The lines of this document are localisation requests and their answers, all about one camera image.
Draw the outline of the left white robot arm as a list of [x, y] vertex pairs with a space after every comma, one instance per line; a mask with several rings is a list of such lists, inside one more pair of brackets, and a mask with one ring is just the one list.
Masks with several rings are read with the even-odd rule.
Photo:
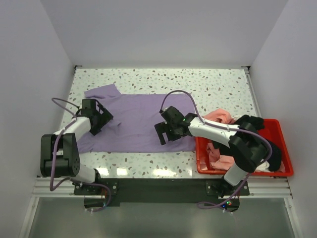
[[53, 134], [41, 138], [40, 172], [50, 178], [50, 190], [54, 191], [64, 181], [85, 183], [85, 189], [98, 194], [103, 183], [95, 169], [80, 162], [77, 142], [86, 133], [92, 136], [113, 119], [113, 115], [96, 99], [83, 99], [82, 106], [72, 114], [69, 124]]

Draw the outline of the purple t shirt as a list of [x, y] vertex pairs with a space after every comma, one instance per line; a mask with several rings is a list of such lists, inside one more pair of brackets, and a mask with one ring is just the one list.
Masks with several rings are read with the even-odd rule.
[[80, 153], [164, 153], [193, 151], [195, 139], [185, 136], [161, 145], [155, 124], [163, 121], [161, 105], [174, 106], [183, 115], [194, 112], [193, 103], [185, 94], [121, 94], [114, 84], [91, 89], [85, 98], [98, 100], [112, 115], [93, 136], [85, 133], [77, 142]]

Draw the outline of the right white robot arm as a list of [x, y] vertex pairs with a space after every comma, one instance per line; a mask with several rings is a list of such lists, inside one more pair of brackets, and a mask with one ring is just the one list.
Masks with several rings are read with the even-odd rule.
[[185, 136], [201, 137], [218, 142], [230, 149], [234, 158], [233, 166], [223, 176], [221, 190], [227, 195], [238, 189], [238, 184], [247, 175], [272, 155], [272, 146], [260, 136], [248, 122], [241, 125], [222, 124], [202, 118], [199, 114], [183, 115], [177, 108], [170, 106], [160, 110], [163, 122], [155, 124], [161, 145]]

